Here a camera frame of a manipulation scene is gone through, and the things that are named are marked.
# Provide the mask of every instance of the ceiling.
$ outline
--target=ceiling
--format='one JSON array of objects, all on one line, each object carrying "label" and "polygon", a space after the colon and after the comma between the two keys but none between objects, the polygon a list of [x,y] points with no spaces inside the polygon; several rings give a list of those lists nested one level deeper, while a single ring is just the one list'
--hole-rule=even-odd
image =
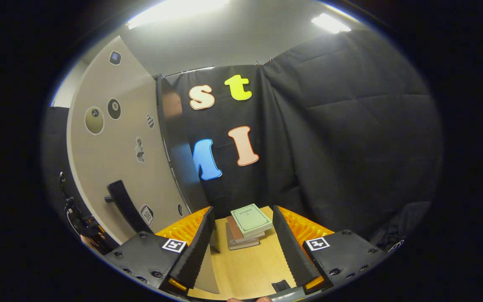
[{"label": "ceiling", "polygon": [[208,66],[265,63],[269,57],[329,32],[311,22],[321,13],[351,29],[368,29],[315,0],[230,0],[193,18],[121,27],[83,57],[90,63],[116,36],[151,74],[169,75]]}]

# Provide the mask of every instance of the brown book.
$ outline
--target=brown book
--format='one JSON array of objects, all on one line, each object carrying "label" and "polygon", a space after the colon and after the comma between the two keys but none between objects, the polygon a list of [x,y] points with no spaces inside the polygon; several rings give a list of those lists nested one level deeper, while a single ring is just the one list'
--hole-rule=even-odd
[{"label": "brown book", "polygon": [[248,247],[253,247],[255,245],[260,245],[260,241],[258,238],[253,238],[251,240],[247,240],[242,243],[236,243],[234,241],[234,238],[232,238],[232,232],[230,232],[230,227],[228,227],[228,222],[225,223],[226,225],[226,242],[230,250],[236,250],[240,248],[248,248]]},{"label": "brown book", "polygon": [[226,218],[226,221],[227,221],[227,225],[230,228],[230,232],[232,233],[232,238],[234,239],[234,241],[236,241],[236,243],[242,243],[251,239],[259,238],[266,234],[265,232],[260,232],[249,237],[243,237],[243,234],[241,233],[238,225],[234,221],[234,217],[228,216]]}]

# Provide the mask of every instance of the black curtain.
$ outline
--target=black curtain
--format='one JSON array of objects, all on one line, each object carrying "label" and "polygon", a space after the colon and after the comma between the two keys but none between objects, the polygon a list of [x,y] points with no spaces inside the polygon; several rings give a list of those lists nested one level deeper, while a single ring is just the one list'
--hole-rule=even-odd
[{"label": "black curtain", "polygon": [[74,197],[79,209],[85,215],[90,215],[87,207],[79,197],[77,187],[73,181],[70,163],[67,153],[67,119],[69,109],[65,107],[48,107],[44,114],[44,127],[42,128],[41,138],[41,158],[42,172],[44,174],[44,187],[48,204],[57,213],[63,224],[75,236],[80,239],[69,223],[66,212],[66,200],[59,187],[59,173],[63,172],[67,180],[67,194]]},{"label": "black curtain", "polygon": [[[228,78],[249,79],[236,101]],[[262,66],[167,77],[182,98],[192,148],[212,139],[223,175],[201,180],[218,218],[249,203],[280,205],[334,231],[369,238],[405,205],[430,202],[441,166],[435,102],[421,76],[375,33],[320,36]],[[193,110],[188,92],[211,86],[215,104]],[[249,126],[259,161],[236,164],[227,132]]]}]

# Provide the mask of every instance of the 8 ball sticker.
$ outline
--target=8 ball sticker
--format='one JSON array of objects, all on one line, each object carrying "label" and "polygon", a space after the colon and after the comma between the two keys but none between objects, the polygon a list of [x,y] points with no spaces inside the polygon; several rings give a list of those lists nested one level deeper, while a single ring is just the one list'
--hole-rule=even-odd
[{"label": "8 ball sticker", "polygon": [[120,103],[117,101],[117,99],[112,98],[109,100],[109,102],[107,102],[107,113],[114,120],[120,118],[121,109]]},{"label": "8 ball sticker", "polygon": [[319,250],[319,249],[324,249],[329,247],[329,243],[325,241],[324,237],[310,239],[310,240],[307,240],[306,242],[310,250]]}]

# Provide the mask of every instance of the fluorescent light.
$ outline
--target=fluorescent light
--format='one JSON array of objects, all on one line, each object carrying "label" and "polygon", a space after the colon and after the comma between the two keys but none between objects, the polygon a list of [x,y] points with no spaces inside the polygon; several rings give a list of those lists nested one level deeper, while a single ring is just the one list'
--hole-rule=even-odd
[{"label": "fluorescent light", "polygon": [[355,19],[354,17],[348,15],[347,13],[339,10],[338,8],[335,8],[334,6],[330,6],[329,4],[324,4],[324,6],[326,6],[327,8],[329,8],[330,10],[334,11],[335,13],[343,16],[343,17],[346,17],[347,19],[350,19],[351,21],[354,21],[356,23],[360,23],[359,20]]},{"label": "fluorescent light", "polygon": [[128,22],[128,29],[152,21],[186,18],[198,13],[208,12],[220,8],[229,0],[166,0],[136,15]]},{"label": "fluorescent light", "polygon": [[337,19],[331,17],[330,15],[323,13],[318,17],[312,19],[312,23],[327,29],[332,33],[339,33],[339,32],[349,32],[351,28],[347,27],[346,25],[340,23]]}]

